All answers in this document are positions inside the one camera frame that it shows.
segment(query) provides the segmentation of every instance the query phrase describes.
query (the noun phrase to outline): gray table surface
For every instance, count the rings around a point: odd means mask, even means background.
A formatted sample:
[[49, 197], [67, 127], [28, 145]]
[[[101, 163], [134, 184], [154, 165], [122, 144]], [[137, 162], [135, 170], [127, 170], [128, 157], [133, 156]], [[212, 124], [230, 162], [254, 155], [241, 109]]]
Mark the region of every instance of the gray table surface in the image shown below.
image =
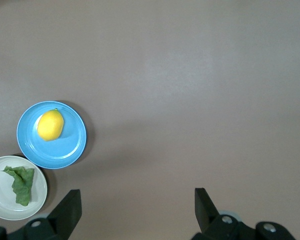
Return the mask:
[[300, 239], [300, 0], [0, 0], [0, 157], [47, 100], [88, 133], [44, 170], [39, 213], [81, 190], [71, 240], [188, 240], [201, 187]]

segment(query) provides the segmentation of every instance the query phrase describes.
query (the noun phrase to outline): plate rim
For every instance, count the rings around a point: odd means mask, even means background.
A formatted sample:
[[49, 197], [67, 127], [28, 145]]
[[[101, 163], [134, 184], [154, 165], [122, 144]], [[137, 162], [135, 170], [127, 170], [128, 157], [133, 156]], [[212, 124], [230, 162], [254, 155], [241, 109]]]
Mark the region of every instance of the plate rim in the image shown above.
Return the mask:
[[[61, 166], [61, 167], [58, 167], [58, 166], [57, 166], [57, 167], [45, 166], [44, 164], [38, 164], [38, 163], [32, 161], [32, 160], [27, 156], [27, 154], [24, 152], [23, 148], [21, 147], [20, 141], [19, 141], [19, 135], [18, 135], [18, 133], [19, 133], [19, 126], [20, 126], [20, 122], [21, 122], [21, 120], [23, 119], [24, 115], [25, 115], [28, 111], [30, 111], [32, 108], [36, 107], [37, 105], [47, 104], [47, 103], [48, 103], [48, 104], [58, 104], [58, 105], [62, 105], [62, 106], [64, 106], [64, 107], [70, 109], [71, 111], [73, 111], [73, 112], [78, 116], [78, 119], [79, 119], [80, 123], [81, 123], [82, 126], [83, 126], [83, 131], [82, 131], [82, 133], [84, 134], [84, 137], [82, 138], [83, 141], [82, 141], [82, 143], [81, 143], [83, 147], [82, 147], [82, 149], [78, 152], [78, 153], [79, 153], [78, 157], [75, 158], [73, 161], [71, 161], [69, 164], [63, 165], [63, 166]], [[21, 115], [21, 117], [20, 117], [20, 119], [19, 119], [19, 121], [18, 121], [17, 127], [16, 127], [16, 139], [17, 139], [17, 143], [18, 143], [18, 146], [19, 146], [21, 152], [22, 152], [22, 153], [24, 154], [24, 156], [25, 156], [30, 162], [32, 162], [33, 164], [35, 164], [35, 165], [37, 165], [37, 166], [39, 166], [39, 167], [41, 167], [41, 168], [44, 168], [44, 169], [62, 169], [62, 168], [65, 168], [65, 167], [68, 167], [68, 166], [72, 165], [73, 163], [75, 163], [75, 162], [82, 156], [82, 154], [83, 154], [83, 152], [84, 152], [84, 150], [85, 150], [85, 148], [86, 148], [86, 145], [87, 145], [87, 129], [86, 129], [86, 125], [85, 125], [85, 122], [83, 121], [82, 117], [81, 117], [81, 116], [79, 115], [79, 113], [78, 113], [76, 110], [74, 110], [71, 106], [69, 106], [68, 104], [65, 104], [65, 103], [63, 103], [63, 102], [60, 102], [60, 101], [47, 100], [47, 101], [37, 102], [37, 103], [33, 104], [32, 106], [28, 107], [28, 109], [25, 110], [25, 111], [23, 112], [23, 114]]]
[[42, 178], [43, 180], [43, 184], [45, 186], [45, 191], [44, 191], [44, 199], [42, 201], [42, 203], [40, 204], [40, 206], [38, 207], [38, 209], [36, 211], [34, 211], [33, 213], [31, 213], [31, 215], [28, 215], [26, 217], [21, 217], [21, 218], [7, 218], [7, 217], [4, 217], [4, 216], [0, 216], [1, 219], [4, 219], [4, 220], [9, 220], [9, 221], [19, 221], [19, 220], [24, 220], [24, 219], [27, 219], [27, 218], [30, 218], [32, 217], [33, 215], [35, 215], [37, 212], [40, 211], [40, 209], [44, 206], [46, 200], [47, 200], [47, 196], [48, 196], [48, 182], [47, 182], [47, 179], [46, 179], [46, 176], [45, 174], [42, 172], [42, 170], [37, 166], [35, 165], [33, 162], [31, 162], [30, 160], [28, 160], [27, 158], [25, 157], [22, 157], [22, 156], [17, 156], [17, 155], [5, 155], [5, 156], [0, 156], [0, 160], [3, 159], [3, 158], [15, 158], [15, 159], [19, 159], [21, 161], [24, 161], [24, 162], [27, 162], [28, 164], [30, 165], [33, 165], [33, 167], [37, 170], [37, 172], [39, 172], [38, 176]]

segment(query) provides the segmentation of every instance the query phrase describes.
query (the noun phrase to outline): plate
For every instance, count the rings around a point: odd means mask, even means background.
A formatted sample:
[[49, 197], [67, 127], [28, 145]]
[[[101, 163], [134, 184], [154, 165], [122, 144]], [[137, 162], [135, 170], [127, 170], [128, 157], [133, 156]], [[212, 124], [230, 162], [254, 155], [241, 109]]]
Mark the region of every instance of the plate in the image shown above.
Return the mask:
[[[64, 124], [58, 139], [44, 141], [37, 132], [38, 122], [47, 111], [58, 109]], [[58, 101], [43, 101], [31, 106], [21, 116], [16, 138], [22, 153], [34, 164], [46, 169], [61, 169], [73, 164], [83, 153], [86, 127], [70, 106]]]
[[[13, 192], [14, 178], [3, 172], [6, 166], [25, 167], [34, 169], [31, 188], [31, 200], [28, 206], [16, 203], [16, 194]], [[47, 181], [42, 171], [32, 162], [20, 156], [0, 157], [0, 218], [6, 220], [22, 220], [37, 213], [44, 205], [48, 193]]]

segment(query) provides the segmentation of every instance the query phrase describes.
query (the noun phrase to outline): white plate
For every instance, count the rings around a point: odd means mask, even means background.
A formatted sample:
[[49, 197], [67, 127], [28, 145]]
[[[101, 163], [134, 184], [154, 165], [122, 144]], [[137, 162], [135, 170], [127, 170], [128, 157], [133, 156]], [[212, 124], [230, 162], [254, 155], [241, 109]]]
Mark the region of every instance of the white plate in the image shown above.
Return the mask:
[[[14, 178], [3, 172], [6, 166], [34, 169], [31, 199], [28, 206], [16, 203], [13, 192]], [[48, 193], [47, 181], [42, 171], [29, 160], [20, 156], [0, 157], [0, 218], [6, 220], [22, 220], [37, 213], [44, 205]]]

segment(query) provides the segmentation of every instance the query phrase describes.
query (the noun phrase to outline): leafy vegetable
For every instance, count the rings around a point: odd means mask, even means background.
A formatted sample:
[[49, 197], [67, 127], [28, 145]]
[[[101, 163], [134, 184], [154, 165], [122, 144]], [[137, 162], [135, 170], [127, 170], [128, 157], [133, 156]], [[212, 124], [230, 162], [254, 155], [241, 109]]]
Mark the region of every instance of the leafy vegetable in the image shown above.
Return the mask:
[[6, 166], [3, 172], [14, 178], [12, 189], [16, 194], [15, 202], [22, 206], [28, 206], [31, 198], [31, 187], [34, 180], [35, 170], [33, 168], [24, 168], [23, 166]]

